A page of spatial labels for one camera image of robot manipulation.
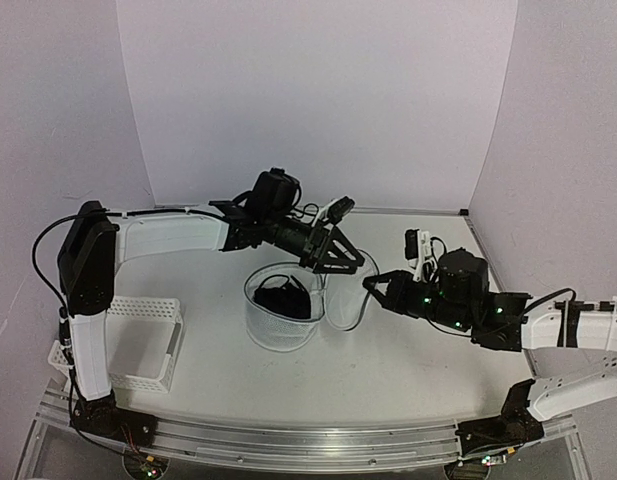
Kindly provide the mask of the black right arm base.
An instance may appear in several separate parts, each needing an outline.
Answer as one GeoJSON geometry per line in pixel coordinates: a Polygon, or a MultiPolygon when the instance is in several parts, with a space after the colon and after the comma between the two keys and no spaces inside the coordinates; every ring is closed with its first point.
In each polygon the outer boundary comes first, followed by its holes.
{"type": "Polygon", "coordinates": [[[544,438],[542,422],[528,410],[530,389],[535,383],[529,379],[513,385],[498,415],[457,425],[455,435],[463,458],[500,453],[544,438]]]}

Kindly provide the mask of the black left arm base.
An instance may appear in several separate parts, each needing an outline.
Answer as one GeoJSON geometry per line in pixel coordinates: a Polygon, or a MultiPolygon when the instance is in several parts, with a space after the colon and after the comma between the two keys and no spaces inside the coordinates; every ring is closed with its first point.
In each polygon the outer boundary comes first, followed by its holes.
{"type": "Polygon", "coordinates": [[[71,408],[71,426],[77,431],[134,447],[153,444],[157,423],[154,415],[118,407],[113,393],[93,401],[78,398],[71,408]]]}

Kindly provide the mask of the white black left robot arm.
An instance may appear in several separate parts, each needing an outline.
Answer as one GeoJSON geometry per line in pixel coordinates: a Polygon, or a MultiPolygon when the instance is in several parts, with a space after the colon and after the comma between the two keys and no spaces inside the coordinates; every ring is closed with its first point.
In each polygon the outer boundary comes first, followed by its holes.
{"type": "Polygon", "coordinates": [[[232,252],[266,243],[297,258],[317,274],[351,275],[364,258],[338,225],[355,202],[348,196],[318,208],[302,221],[298,179],[281,168],[259,174],[254,186],[210,208],[173,207],[112,211],[98,201],[43,230],[48,235],[66,224],[57,255],[59,282],[47,287],[60,301],[60,340],[72,379],[87,400],[82,417],[102,437],[122,428],[122,415],[106,400],[113,387],[108,371],[105,320],[119,268],[144,256],[179,251],[232,252]]]}

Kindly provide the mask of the white mesh laundry bag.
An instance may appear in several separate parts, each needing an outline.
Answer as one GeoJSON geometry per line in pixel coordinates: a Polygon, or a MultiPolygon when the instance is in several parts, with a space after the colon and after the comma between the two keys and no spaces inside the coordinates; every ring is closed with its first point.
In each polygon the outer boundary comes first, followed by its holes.
{"type": "Polygon", "coordinates": [[[349,333],[361,325],[370,294],[363,280],[379,273],[374,258],[361,252],[362,266],[352,275],[317,274],[296,263],[278,262],[245,281],[245,324],[260,347],[288,353],[305,346],[326,323],[349,333]]]}

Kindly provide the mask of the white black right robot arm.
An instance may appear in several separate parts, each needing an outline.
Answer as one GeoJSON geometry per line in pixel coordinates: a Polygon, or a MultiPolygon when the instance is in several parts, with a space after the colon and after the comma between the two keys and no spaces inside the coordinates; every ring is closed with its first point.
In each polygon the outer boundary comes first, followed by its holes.
{"type": "Polygon", "coordinates": [[[488,350],[604,352],[599,364],[580,374],[530,381],[521,405],[509,406],[492,420],[491,433],[502,443],[512,443],[527,431],[531,417],[547,421],[617,397],[616,298],[582,301],[571,288],[538,299],[528,293],[493,292],[487,261],[463,248],[442,255],[429,282],[393,270],[365,278],[363,286],[382,308],[442,326],[488,350]]]}

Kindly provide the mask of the white perforated plastic basket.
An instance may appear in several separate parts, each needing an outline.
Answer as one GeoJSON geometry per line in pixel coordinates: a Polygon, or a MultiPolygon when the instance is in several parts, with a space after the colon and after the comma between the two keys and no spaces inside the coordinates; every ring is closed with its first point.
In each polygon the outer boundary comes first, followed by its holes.
{"type": "Polygon", "coordinates": [[[106,312],[69,323],[74,366],[56,341],[48,363],[76,383],[88,401],[115,387],[167,393],[184,335],[181,305],[174,298],[116,296],[106,312]]]}

